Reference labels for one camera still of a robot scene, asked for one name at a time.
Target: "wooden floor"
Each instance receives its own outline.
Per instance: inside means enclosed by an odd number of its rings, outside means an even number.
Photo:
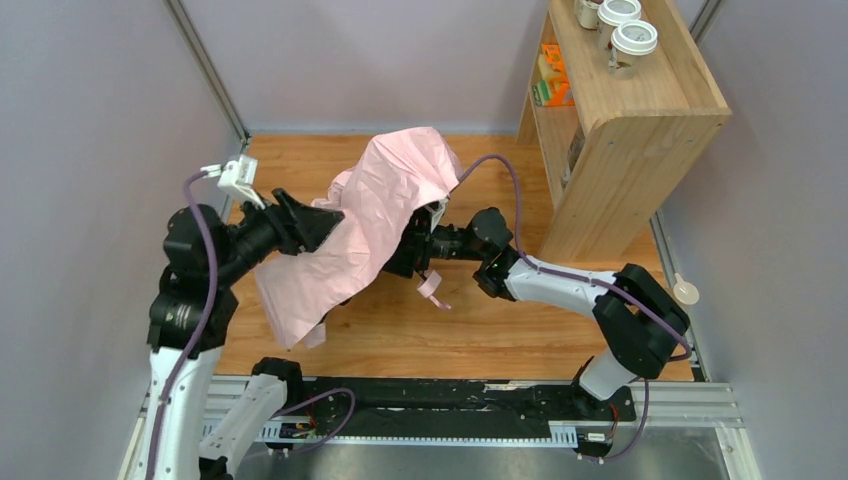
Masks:
[[[257,190],[283,187],[309,202],[324,197],[333,177],[353,166],[367,136],[258,136],[250,155],[259,159]],[[448,143],[463,165],[486,153],[501,153],[518,171],[524,206],[521,238],[528,253],[537,252],[552,214],[538,147],[516,146],[512,137],[455,136]],[[497,162],[481,166],[451,196],[443,224],[464,226],[479,209],[497,206],[514,225],[515,200],[509,174]],[[239,212],[232,221],[238,220]],[[578,268],[618,269],[639,263],[658,278],[661,267],[650,230],[645,230],[620,259]],[[230,324],[218,373],[247,374],[264,356],[301,363],[305,375],[443,378],[571,379],[591,356],[604,349],[597,325],[577,314],[532,303],[491,299],[471,278],[473,262],[434,261],[444,280],[442,312],[422,298],[417,280],[381,274],[346,306],[327,319],[328,340],[307,350],[277,345],[265,318],[252,276],[234,291],[241,305]],[[691,380],[686,362],[669,365],[666,380]]]

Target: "orange toy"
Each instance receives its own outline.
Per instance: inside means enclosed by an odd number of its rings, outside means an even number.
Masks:
[[[565,71],[565,64],[562,61],[562,53],[559,50],[559,45],[542,45],[542,53],[549,69],[540,67],[540,71],[543,73],[543,80],[535,88],[539,94],[538,103],[546,107],[574,105],[574,99],[571,96],[571,85],[568,82],[568,75]]]

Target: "pink fabric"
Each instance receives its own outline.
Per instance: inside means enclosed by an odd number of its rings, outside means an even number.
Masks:
[[[433,128],[371,139],[359,163],[333,180],[327,198],[312,202],[345,213],[329,238],[314,253],[280,255],[255,270],[277,342],[286,348],[301,340],[309,347],[322,343],[323,326],[313,329],[324,314],[377,278],[412,212],[446,198],[460,174],[456,155]]]
[[[442,283],[442,276],[435,270],[427,270],[427,272],[424,273],[424,276],[425,280],[422,280],[421,283],[418,284],[418,293],[420,293],[422,297],[433,302],[433,305],[441,308],[442,310],[450,310],[450,305],[442,303],[438,298],[436,298],[436,289],[439,288],[439,284]]]

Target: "metal floor plate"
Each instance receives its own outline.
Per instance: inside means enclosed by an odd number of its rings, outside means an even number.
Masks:
[[[619,429],[619,450],[635,429]],[[592,480],[621,478],[724,480],[721,446],[712,429],[662,428],[645,432],[637,451],[594,465],[569,449],[451,448],[439,446],[325,445],[301,456],[268,455],[255,445],[238,480]]]

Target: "white cup lid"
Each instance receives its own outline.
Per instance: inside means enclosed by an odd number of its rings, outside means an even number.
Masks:
[[[642,20],[622,23],[612,32],[612,46],[630,55],[647,55],[657,49],[657,29]]]
[[[642,5],[637,0],[604,0],[598,9],[598,18],[613,26],[628,20],[639,20],[641,17]]]

